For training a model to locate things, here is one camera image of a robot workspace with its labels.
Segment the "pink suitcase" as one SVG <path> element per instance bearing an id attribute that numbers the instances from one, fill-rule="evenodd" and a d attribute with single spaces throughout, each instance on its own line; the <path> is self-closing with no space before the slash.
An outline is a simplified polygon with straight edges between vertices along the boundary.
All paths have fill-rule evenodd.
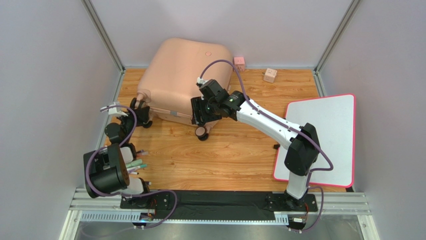
<path id="1" fill-rule="evenodd" d="M 139 80 L 130 107 L 149 106 L 149 117 L 195 127 L 191 99 L 201 96 L 197 79 L 214 79 L 230 88 L 232 53 L 224 45 L 173 37 L 159 47 Z"/>

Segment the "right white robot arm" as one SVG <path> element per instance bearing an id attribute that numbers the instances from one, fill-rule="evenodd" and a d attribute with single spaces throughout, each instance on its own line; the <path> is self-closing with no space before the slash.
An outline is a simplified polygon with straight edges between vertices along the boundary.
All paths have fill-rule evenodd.
<path id="1" fill-rule="evenodd" d="M 201 96 L 191 99 L 192 124 L 206 128 L 207 123 L 231 118 L 261 131 L 286 150 L 284 164 L 290 171 L 285 190 L 287 198 L 301 204 L 308 192 L 310 170 L 319 155 L 316 128 L 289 122 L 261 107 L 244 91 L 229 94 L 216 80 L 196 80 Z"/>

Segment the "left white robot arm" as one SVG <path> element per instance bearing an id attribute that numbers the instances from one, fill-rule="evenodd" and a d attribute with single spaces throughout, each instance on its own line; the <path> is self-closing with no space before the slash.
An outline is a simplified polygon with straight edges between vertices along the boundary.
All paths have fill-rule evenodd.
<path id="1" fill-rule="evenodd" d="M 133 197 L 149 193 L 149 186 L 143 179 L 130 176 L 142 166 L 136 161 L 138 152 L 130 138 L 136 127 L 149 128 L 152 125 L 150 107 L 139 105 L 123 111 L 122 105 L 114 102 L 100 111 L 117 117 L 120 123 L 110 123 L 104 129 L 110 145 L 83 155 L 88 195 L 94 199 L 121 194 Z"/>

